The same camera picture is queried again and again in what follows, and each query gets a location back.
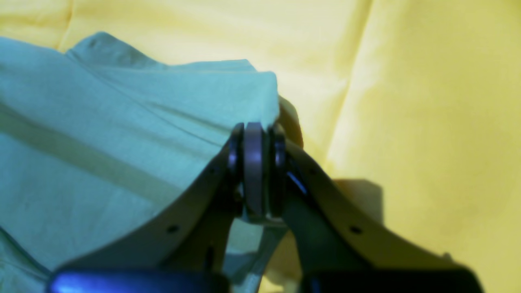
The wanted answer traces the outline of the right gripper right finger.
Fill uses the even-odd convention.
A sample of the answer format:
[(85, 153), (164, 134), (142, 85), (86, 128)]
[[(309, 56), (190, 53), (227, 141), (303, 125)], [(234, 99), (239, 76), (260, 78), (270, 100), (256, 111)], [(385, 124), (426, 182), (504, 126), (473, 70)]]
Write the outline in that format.
[(471, 269), (371, 219), (303, 149), (269, 131), (270, 211), (293, 232), (300, 293), (482, 293)]

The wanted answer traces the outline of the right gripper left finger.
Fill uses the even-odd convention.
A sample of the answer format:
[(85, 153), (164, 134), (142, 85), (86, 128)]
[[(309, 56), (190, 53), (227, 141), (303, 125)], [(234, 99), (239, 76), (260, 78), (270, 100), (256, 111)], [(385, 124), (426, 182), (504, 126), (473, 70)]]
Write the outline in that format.
[(223, 275), (233, 219), (240, 215), (237, 124), (194, 182), (130, 234), (57, 269), (49, 293), (230, 293)]

